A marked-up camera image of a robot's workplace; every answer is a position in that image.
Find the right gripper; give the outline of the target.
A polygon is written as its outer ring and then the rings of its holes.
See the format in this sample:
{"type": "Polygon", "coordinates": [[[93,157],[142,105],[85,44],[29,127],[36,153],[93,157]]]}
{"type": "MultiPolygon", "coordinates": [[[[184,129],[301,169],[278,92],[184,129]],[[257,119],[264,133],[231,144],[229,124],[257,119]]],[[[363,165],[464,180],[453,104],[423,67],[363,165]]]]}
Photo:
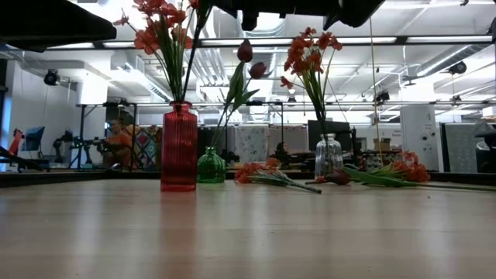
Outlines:
{"type": "Polygon", "coordinates": [[[242,30],[253,31],[260,13],[278,15],[325,16],[323,29],[337,22],[362,26],[386,0],[212,0],[229,14],[243,13],[242,30]]]}

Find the clear glass vase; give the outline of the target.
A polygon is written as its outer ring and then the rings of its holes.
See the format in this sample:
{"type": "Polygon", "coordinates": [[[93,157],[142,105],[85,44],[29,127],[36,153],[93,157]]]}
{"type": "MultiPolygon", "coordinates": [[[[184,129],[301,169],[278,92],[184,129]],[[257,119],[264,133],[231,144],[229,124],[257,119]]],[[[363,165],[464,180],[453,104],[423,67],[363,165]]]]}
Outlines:
{"type": "Polygon", "coordinates": [[[315,178],[334,173],[344,165],[342,147],[335,139],[336,135],[328,133],[320,137],[315,151],[315,178]]]}

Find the grey patterned divider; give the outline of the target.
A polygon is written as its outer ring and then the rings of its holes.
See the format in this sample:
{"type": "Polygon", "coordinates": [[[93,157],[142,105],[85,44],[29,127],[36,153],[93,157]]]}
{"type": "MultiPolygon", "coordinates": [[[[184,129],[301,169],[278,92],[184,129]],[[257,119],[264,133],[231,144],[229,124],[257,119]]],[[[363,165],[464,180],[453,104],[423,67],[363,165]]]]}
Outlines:
{"type": "Polygon", "coordinates": [[[267,151],[274,153],[279,143],[286,143],[289,153],[307,150],[307,129],[303,126],[270,126],[267,133],[267,151]]]}
{"type": "Polygon", "coordinates": [[[267,127],[240,126],[235,128],[235,154],[240,163],[265,161],[267,156],[267,127]]]}

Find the green glass vase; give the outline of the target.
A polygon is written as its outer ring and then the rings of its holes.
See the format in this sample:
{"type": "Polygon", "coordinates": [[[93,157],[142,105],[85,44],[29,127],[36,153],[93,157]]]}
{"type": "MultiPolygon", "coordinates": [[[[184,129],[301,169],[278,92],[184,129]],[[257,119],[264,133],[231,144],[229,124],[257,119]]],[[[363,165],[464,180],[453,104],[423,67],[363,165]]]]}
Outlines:
{"type": "Polygon", "coordinates": [[[222,183],[226,179],[226,162],[209,146],[198,159],[197,182],[206,184],[222,183]]]}

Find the red flower bunch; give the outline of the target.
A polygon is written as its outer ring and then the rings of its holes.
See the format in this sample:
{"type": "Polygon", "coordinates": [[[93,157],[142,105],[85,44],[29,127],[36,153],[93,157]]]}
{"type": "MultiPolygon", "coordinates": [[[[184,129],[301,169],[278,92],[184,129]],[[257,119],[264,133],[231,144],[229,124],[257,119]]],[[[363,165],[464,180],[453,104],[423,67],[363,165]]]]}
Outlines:
{"type": "Polygon", "coordinates": [[[420,182],[403,181],[397,178],[376,176],[368,172],[359,171],[352,166],[335,170],[334,173],[325,176],[327,182],[337,185],[349,184],[351,181],[367,184],[376,188],[438,188],[462,191],[487,191],[496,193],[496,188],[489,186],[459,186],[452,184],[429,184],[420,182]]]}

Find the person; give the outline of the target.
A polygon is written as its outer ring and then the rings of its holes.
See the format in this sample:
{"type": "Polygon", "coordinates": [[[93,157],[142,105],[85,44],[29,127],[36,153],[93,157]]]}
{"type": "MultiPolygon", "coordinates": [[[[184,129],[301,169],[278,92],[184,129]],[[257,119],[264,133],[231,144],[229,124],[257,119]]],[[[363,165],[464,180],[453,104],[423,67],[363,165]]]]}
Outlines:
{"type": "Polygon", "coordinates": [[[111,121],[112,135],[106,140],[108,151],[103,153],[103,165],[111,167],[120,164],[122,167],[129,167],[132,157],[132,138],[124,132],[122,119],[111,121]]]}
{"type": "Polygon", "coordinates": [[[282,161],[282,160],[286,160],[288,158],[288,144],[286,142],[280,142],[277,147],[276,147],[276,150],[275,150],[275,153],[274,153],[274,156],[282,161]]]}

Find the colourful patterned panel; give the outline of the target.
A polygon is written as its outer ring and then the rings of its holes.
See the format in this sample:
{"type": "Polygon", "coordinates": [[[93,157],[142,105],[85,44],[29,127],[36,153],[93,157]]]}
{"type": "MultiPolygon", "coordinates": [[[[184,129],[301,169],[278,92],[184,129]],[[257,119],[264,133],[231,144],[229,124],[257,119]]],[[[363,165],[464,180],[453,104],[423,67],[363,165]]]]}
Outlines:
{"type": "Polygon", "coordinates": [[[161,165],[162,128],[128,125],[124,131],[134,140],[133,168],[158,171],[161,165]]]}

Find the white column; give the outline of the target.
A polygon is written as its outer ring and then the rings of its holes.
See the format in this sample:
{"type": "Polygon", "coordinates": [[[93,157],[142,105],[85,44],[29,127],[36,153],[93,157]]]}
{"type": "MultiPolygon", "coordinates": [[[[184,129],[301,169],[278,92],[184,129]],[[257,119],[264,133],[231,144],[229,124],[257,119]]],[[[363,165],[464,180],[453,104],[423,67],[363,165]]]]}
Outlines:
{"type": "Polygon", "coordinates": [[[401,148],[417,155],[428,171],[439,171],[439,128],[434,105],[405,105],[400,109],[401,148]]]}

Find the red ribbed glass vase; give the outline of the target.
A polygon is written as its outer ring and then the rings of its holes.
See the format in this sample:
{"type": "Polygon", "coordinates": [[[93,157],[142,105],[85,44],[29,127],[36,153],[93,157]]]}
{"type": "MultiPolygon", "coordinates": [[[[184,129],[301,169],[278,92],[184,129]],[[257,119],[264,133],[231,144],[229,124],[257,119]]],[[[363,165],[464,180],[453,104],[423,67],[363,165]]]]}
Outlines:
{"type": "Polygon", "coordinates": [[[194,191],[197,183],[198,117],[190,102],[171,102],[162,128],[160,190],[194,191]]]}

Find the white ceiling pipes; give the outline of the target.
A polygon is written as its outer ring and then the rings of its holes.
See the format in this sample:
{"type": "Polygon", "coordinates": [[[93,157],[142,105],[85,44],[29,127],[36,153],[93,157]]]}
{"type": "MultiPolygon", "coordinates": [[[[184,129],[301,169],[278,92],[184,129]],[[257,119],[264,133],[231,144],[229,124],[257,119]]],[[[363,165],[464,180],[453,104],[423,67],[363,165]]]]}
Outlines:
{"type": "MultiPolygon", "coordinates": [[[[201,31],[201,39],[229,39],[237,37],[237,21],[232,16],[214,10],[201,31]]],[[[186,99],[192,103],[222,102],[229,89],[229,76],[235,59],[233,48],[198,48],[186,99]]]]}

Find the teal patterned divider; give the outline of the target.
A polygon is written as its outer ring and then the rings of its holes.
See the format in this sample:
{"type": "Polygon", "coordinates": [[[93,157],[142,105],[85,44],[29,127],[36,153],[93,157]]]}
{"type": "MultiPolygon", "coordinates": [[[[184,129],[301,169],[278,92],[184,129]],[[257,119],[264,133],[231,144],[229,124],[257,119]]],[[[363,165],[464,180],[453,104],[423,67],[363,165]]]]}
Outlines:
{"type": "Polygon", "coordinates": [[[448,172],[477,172],[476,145],[481,140],[475,136],[485,130],[483,123],[445,124],[448,172]]]}

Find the black aluminium table frame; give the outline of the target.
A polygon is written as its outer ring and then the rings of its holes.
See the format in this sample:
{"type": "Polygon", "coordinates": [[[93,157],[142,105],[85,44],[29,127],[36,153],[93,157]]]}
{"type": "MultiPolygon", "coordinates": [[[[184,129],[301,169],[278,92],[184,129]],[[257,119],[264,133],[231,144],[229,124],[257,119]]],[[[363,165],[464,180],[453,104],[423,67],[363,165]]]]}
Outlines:
{"type": "MultiPolygon", "coordinates": [[[[430,172],[431,181],[496,187],[496,174],[430,172]]],[[[159,180],[160,172],[65,171],[35,173],[0,173],[0,188],[111,179],[159,180]]]]}

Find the blue monitor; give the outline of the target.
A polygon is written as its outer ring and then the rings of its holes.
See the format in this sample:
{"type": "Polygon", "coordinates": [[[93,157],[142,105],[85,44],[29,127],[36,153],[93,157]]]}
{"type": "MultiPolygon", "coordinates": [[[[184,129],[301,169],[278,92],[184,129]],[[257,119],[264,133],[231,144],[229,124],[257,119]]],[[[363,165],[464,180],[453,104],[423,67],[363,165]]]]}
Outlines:
{"type": "Polygon", "coordinates": [[[24,144],[23,144],[23,151],[37,151],[40,149],[41,146],[41,140],[43,137],[45,127],[40,126],[40,127],[33,127],[29,128],[26,130],[26,133],[24,134],[24,144]]]}

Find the black monitor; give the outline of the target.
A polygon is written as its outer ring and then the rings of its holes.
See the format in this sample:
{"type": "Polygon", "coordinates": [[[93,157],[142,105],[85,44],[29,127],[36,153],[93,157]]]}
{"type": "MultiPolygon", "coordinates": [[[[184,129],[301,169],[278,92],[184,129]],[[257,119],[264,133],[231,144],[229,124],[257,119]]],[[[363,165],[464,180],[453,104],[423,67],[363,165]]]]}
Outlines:
{"type": "MultiPolygon", "coordinates": [[[[351,129],[348,122],[326,121],[326,132],[335,135],[335,140],[341,145],[342,151],[352,150],[351,129]]],[[[317,143],[321,140],[322,127],[317,120],[308,120],[308,146],[311,151],[316,151],[317,143]]]]}

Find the overhead light bar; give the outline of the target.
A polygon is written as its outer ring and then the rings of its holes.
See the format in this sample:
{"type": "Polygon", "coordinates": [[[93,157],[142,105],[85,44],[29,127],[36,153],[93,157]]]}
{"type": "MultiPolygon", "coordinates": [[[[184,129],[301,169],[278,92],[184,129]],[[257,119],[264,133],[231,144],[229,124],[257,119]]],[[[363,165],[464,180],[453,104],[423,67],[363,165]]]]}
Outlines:
{"type": "MultiPolygon", "coordinates": [[[[238,47],[244,38],[234,39],[200,39],[198,48],[232,48],[238,47]]],[[[290,37],[251,38],[253,47],[289,47],[293,39],[290,37]]],[[[407,45],[468,45],[493,43],[491,35],[456,35],[456,36],[342,36],[338,41],[344,46],[364,47],[369,44],[379,46],[407,45]]],[[[100,43],[76,43],[63,46],[52,46],[48,50],[128,50],[133,49],[133,41],[108,41],[100,43]]]]}

